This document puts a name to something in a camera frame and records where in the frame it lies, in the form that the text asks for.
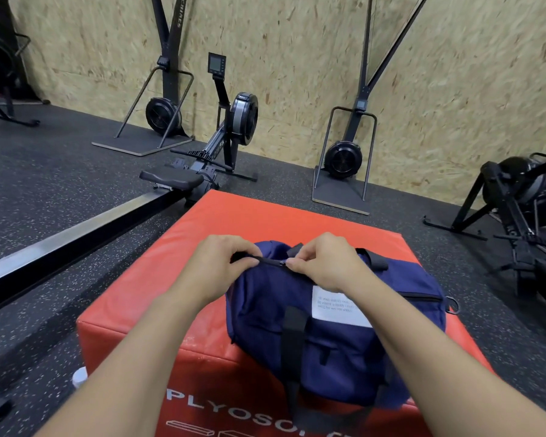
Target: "forearm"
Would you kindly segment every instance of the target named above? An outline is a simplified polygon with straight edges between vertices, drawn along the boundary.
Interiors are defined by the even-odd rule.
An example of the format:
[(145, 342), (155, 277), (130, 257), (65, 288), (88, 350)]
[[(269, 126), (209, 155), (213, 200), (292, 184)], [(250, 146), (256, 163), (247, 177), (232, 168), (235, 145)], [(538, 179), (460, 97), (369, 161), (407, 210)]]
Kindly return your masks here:
[(546, 412), (369, 273), (348, 296), (369, 318), (437, 436), (546, 435)]
[(178, 348), (200, 309), (173, 288), (140, 321), (37, 434), (153, 436)]

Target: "exercise machine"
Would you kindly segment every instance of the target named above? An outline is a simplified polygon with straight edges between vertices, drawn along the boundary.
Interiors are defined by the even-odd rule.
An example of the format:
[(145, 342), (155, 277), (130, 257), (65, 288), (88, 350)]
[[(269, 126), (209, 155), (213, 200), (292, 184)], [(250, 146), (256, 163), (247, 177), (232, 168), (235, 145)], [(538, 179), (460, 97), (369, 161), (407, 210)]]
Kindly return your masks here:
[[(188, 95), (194, 75), (185, 70), (179, 70), (178, 51), (180, 49), (180, 40), (182, 38), (182, 24), (184, 13), (186, 11), (186, 0), (176, 0), (174, 16), (172, 17), (172, 26), (168, 29), (166, 14), (162, 6), (162, 0), (151, 0), (153, 13), (160, 37), (162, 54), (158, 58), (156, 66), (152, 69), (144, 84), (141, 86), (136, 99), (131, 104), (127, 115), (123, 119), (117, 133), (111, 137), (104, 137), (91, 144), (110, 150), (120, 151), (135, 156), (145, 156), (156, 153), (161, 150), (167, 150), (172, 147), (180, 146), (190, 142), (194, 137), (189, 137), (182, 128), (182, 103)], [(139, 127), (124, 128), (130, 119), (133, 110), (148, 87), (153, 74), (162, 71), (162, 91), (161, 97), (152, 98), (146, 105), (146, 120), (153, 132)], [(179, 75), (189, 77), (188, 84), (182, 97), (179, 94)]]
[(40, 124), (39, 120), (20, 120), (16, 118), (14, 108), (15, 101), (30, 104), (50, 103), (40, 100), (29, 85), (22, 52), (30, 43), (30, 37), (15, 32), (8, 0), (0, 0), (0, 119), (36, 127)]
[[(370, 28), (372, 24), (372, 3), (368, 0), (366, 13), (366, 26), (364, 28), (364, 43), (362, 46), (362, 62), (360, 64), (360, 79), (358, 81), (358, 93), (352, 108), (337, 106), (329, 114), (328, 126), (325, 132), (324, 144), (321, 148), (320, 160), (314, 169), (312, 183), (312, 200), (333, 207), (343, 208), (351, 212), (370, 214), (370, 203), (366, 201), (366, 189), (368, 178), (370, 176), (370, 164), (372, 162), (372, 151), (374, 149), (374, 139), (376, 137), (376, 128), (378, 118), (372, 113), (368, 113), (368, 98), (371, 91), (378, 83), (379, 78), (385, 71), (394, 53), (400, 46), (400, 43), (406, 36), (416, 17), (423, 8), (427, 0), (419, 0), (411, 12), (408, 20), (400, 30), (399, 34), (391, 44), (389, 50), (384, 55), (378, 68), (372, 75), (370, 81), (366, 82), (368, 72), (368, 54), (371, 42)], [(328, 144), (329, 131), (334, 118), (334, 112), (342, 110), (348, 112), (349, 119), (346, 130), (340, 141), (336, 141), (326, 151)], [(362, 166), (363, 155), (360, 146), (355, 143), (356, 132), (362, 117), (371, 117), (373, 121), (372, 133), (370, 139), (370, 151), (366, 163), (366, 175), (362, 189), (360, 183), (356, 181), (356, 174)]]
[[(479, 193), (485, 205), (470, 215)], [(546, 227), (546, 154), (486, 162), (451, 225), (435, 223), (426, 216), (423, 223), (487, 241), (480, 231), (466, 231), (487, 214), (500, 221), (505, 232), (493, 236), (510, 243), (512, 260), (500, 271), (515, 273), (516, 296), (530, 299), (539, 293), (546, 300), (546, 239), (540, 232)]]
[[(149, 193), (0, 259), (0, 308), (176, 202), (186, 199), (190, 205), (208, 190), (218, 189), (219, 172), (257, 180), (256, 174), (244, 176), (234, 172), (238, 146), (249, 144), (257, 127), (257, 97), (240, 93), (231, 104), (224, 84), (225, 65), (223, 55), (209, 54), (208, 71), (219, 97), (217, 131), (203, 150), (176, 151), (195, 159), (192, 165), (178, 158), (173, 164), (143, 170), (140, 178), (154, 183)], [(225, 116), (221, 123), (222, 109)], [(217, 161), (221, 152), (223, 162)], [(0, 396), (0, 419), (11, 407)]]

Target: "bag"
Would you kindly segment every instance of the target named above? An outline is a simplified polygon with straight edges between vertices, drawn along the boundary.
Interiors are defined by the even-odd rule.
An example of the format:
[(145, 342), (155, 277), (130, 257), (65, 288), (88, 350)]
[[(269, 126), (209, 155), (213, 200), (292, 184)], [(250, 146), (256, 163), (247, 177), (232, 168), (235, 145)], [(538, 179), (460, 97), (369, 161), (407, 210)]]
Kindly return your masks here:
[[(263, 254), (258, 258), (261, 264), (245, 271), (226, 293), (227, 331), (233, 343), (283, 382), (294, 425), (308, 432), (344, 431), (363, 424), (374, 406), (400, 408), (410, 397), (408, 389), (353, 302), (325, 292), (307, 276), (285, 267), (285, 260), (295, 256), (301, 244), (290, 248), (269, 241), (257, 246)], [(356, 251), (382, 281), (445, 330), (443, 290), (419, 264)], [(355, 324), (320, 319), (324, 316), (319, 308), (322, 314), (332, 312), (324, 311), (324, 304), (336, 300), (346, 309), (353, 307), (342, 317)], [(349, 414), (309, 410), (298, 402), (300, 388), (363, 408)]]

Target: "red object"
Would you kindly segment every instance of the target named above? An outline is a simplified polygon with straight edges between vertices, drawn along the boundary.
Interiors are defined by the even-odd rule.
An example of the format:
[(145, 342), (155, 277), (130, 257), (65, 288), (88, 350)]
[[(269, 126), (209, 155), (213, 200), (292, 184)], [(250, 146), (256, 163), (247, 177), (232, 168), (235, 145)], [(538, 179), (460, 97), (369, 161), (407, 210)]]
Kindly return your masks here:
[[(151, 301), (168, 289), (198, 242), (209, 234), (240, 235), (253, 242), (274, 239), (295, 245), (326, 231), (379, 255), (418, 262), (398, 233), (210, 191), (79, 317), (77, 327), (87, 372), (91, 374), (99, 366)], [(447, 322), (447, 334), (491, 370), (460, 320), (448, 315)], [(156, 435), (280, 437), (291, 433), (306, 435), (288, 417), (282, 385), (231, 344), (226, 333), (224, 298), (211, 303), (196, 317), (184, 338)], [(423, 437), (430, 433), (409, 401), (398, 411), (374, 410), (361, 435)]]

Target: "display screen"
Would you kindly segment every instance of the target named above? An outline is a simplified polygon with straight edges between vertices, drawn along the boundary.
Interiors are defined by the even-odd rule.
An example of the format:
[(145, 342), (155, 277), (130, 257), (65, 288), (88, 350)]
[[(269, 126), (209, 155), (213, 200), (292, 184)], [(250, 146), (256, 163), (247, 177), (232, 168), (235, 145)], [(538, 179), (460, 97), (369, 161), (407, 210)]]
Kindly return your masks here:
[(210, 58), (210, 70), (214, 70), (215, 72), (221, 71), (221, 59), (220, 58)]

